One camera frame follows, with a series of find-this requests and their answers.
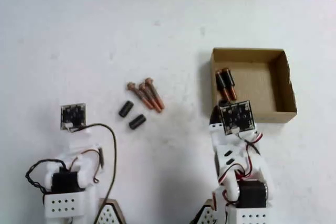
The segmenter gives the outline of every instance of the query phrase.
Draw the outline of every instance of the black rubber spacer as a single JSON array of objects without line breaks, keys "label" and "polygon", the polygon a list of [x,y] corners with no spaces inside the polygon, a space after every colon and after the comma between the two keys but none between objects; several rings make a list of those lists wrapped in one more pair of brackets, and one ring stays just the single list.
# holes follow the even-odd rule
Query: black rubber spacer
[{"label": "black rubber spacer", "polygon": [[133,102],[131,101],[127,101],[124,106],[121,108],[121,110],[119,111],[119,115],[124,118],[125,116],[127,116],[128,112],[130,112],[131,108],[133,108]]},{"label": "black rubber spacer", "polygon": [[143,114],[138,115],[133,121],[129,123],[129,126],[132,130],[135,130],[137,127],[139,127],[141,124],[143,124],[146,121],[146,118]]}]

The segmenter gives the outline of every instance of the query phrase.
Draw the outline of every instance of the hole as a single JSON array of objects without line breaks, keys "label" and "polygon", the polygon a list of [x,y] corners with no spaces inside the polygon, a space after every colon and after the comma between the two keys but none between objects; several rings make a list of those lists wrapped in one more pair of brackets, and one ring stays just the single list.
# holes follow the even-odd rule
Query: hole
[{"label": "hole", "polygon": [[232,153],[232,151],[228,151],[227,153],[224,154],[224,156],[227,157],[227,156],[230,155],[231,153]]},{"label": "hole", "polygon": [[233,161],[234,161],[234,159],[231,158],[230,160],[228,160],[228,161],[226,162],[226,164],[227,164],[227,165],[230,165],[230,164],[232,164]]}]

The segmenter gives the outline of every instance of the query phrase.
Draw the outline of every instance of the brown wire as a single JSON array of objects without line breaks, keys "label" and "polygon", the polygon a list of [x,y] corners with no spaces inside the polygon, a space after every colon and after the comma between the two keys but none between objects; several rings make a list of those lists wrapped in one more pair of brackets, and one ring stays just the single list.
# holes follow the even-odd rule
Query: brown wire
[{"label": "brown wire", "polygon": [[[82,153],[80,153],[80,155],[85,154],[85,153],[87,153],[87,152],[96,152],[96,153],[98,154],[98,157],[100,157],[99,152],[98,152],[97,150],[94,150],[94,149],[88,149],[88,150],[85,150],[85,151],[83,151]],[[74,166],[74,163],[75,163],[75,161],[76,161],[77,159],[78,159],[78,156],[75,157],[75,158],[73,159],[73,161],[71,162],[71,165],[70,165],[70,168],[69,168],[70,171],[71,171],[72,167]],[[99,182],[99,179],[96,178],[96,175],[98,174],[98,171],[99,171],[99,166],[100,166],[100,163],[98,163],[98,166],[97,166],[97,169],[96,169],[96,171],[95,171],[95,174],[93,175],[93,182],[94,182],[95,184],[97,184],[97,183]]]}]

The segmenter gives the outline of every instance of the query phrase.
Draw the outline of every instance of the cardboard box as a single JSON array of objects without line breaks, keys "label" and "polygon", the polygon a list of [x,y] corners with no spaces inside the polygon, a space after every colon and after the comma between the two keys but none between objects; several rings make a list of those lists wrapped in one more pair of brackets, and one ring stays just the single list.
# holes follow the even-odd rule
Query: cardboard box
[{"label": "cardboard box", "polygon": [[214,48],[213,105],[222,99],[216,70],[231,70],[238,101],[250,100],[255,122],[286,123],[297,114],[286,54],[282,49]]}]

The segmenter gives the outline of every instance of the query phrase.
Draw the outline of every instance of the screw head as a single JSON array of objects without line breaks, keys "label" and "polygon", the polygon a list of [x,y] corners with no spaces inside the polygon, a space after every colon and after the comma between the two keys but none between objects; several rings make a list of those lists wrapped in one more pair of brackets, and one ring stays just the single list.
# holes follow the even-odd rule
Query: screw head
[{"label": "screw head", "polygon": [[146,88],[145,83],[139,84],[139,89],[144,90]]},{"label": "screw head", "polygon": [[145,83],[152,84],[153,83],[153,79],[150,78],[150,77],[148,77],[148,78],[146,78]]},{"label": "screw head", "polygon": [[133,89],[135,89],[135,83],[134,83],[134,82],[129,82],[129,83],[127,84],[127,88],[128,88],[129,90],[133,90]]}]

